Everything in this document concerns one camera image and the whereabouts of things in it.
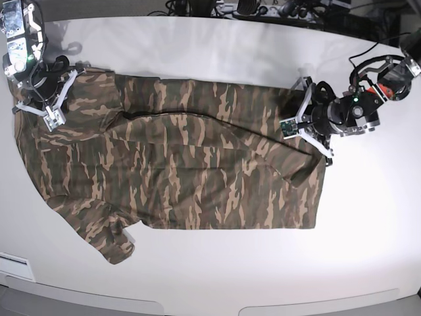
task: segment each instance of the shirt sleeve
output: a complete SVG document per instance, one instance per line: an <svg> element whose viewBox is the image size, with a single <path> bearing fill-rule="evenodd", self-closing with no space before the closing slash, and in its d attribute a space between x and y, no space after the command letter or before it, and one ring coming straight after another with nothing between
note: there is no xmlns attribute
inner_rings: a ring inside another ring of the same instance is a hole
<svg viewBox="0 0 421 316"><path fill-rule="evenodd" d="M115 206L98 200L55 196L47 204L113 265L131 256L134 245L123 234L130 225Z"/></svg>

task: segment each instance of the white tabletop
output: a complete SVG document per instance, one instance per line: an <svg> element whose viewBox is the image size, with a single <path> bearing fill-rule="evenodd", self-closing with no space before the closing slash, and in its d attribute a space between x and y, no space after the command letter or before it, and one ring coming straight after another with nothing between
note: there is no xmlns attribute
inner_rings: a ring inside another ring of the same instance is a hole
<svg viewBox="0 0 421 316"><path fill-rule="evenodd" d="M119 73L288 88L304 69L337 95L348 87L347 58L372 45L288 26L196 18L55 22L47 35L50 53L72 43L66 52L72 62ZM400 51L379 45L357 62L387 53ZM404 101L379 110L377 131L334 139L315 229L182 231L138 223L128 229L133 256L116 266L40 198L14 143L4 76L0 96L0 252L29 259L42 284L156 301L167 315L196 316L394 288L401 298L420 288L419 78Z"/></svg>

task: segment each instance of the white table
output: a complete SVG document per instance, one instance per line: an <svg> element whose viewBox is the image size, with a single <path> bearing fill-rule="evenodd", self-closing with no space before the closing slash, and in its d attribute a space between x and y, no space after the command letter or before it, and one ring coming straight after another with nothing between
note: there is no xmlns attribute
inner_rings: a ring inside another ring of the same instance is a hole
<svg viewBox="0 0 421 316"><path fill-rule="evenodd" d="M288 88L303 68L337 95L347 58L372 44L312 30L196 18L99 18L47 25L50 48L119 73ZM0 39L5 53L5 38ZM400 53L377 46L369 57ZM421 285L421 81L384 105L382 125L333 142L313 230L153 230L142 223L131 258L113 266L37 194L12 136L12 98L0 76L0 251L25 257L38 282L151 300L167 315L237 315L247 306L319 302Z"/></svg>

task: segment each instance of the robotic arm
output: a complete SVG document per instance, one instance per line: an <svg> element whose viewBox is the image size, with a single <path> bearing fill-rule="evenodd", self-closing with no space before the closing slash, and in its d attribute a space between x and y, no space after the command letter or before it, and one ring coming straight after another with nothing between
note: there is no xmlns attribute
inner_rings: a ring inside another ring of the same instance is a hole
<svg viewBox="0 0 421 316"><path fill-rule="evenodd" d="M64 124L66 119L61 107L79 72L68 71L69 61L65 56L57 57L52 65L44 62L48 41L37 3L23 0L4 2L0 29L7 38L4 73L26 96L24 101L16 104L14 113L27 111L41 116L50 131Z"/></svg>
<svg viewBox="0 0 421 316"><path fill-rule="evenodd" d="M295 117L281 120L284 138L301 136L326 156L332 164L332 134L340 136L372 132L380 125L377 109L388 101L404 99L410 92L412 79L421 74L421 31L401 46L404 57L386 55L368 59L356 66L349 77L349 90L342 98L335 96L325 82L312 83L310 77L300 78L305 98ZM373 63L382 62L379 68ZM368 77L377 74L377 82Z"/></svg>

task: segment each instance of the camouflage fabric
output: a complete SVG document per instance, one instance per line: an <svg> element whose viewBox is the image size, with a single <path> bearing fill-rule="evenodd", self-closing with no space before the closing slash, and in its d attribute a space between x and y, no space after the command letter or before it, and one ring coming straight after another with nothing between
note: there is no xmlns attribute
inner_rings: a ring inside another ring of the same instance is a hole
<svg viewBox="0 0 421 316"><path fill-rule="evenodd" d="M111 263L134 250L123 228L313 228L325 164L279 120L289 90L116 75L90 69L48 132L19 112L15 138L47 204Z"/></svg>

